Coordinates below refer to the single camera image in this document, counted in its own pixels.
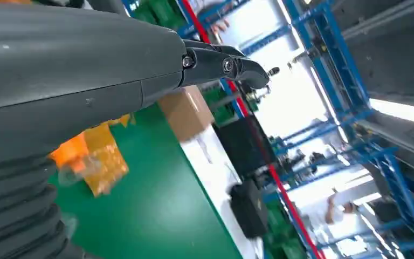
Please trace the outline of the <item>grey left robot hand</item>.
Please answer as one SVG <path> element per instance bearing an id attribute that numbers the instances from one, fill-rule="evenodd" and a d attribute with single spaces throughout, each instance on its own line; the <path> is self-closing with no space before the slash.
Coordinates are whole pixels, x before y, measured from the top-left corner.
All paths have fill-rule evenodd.
<path id="1" fill-rule="evenodd" d="M 221 78 L 269 81 L 233 47 L 125 15 L 0 4 L 0 163 L 48 155 L 87 128 Z"/>

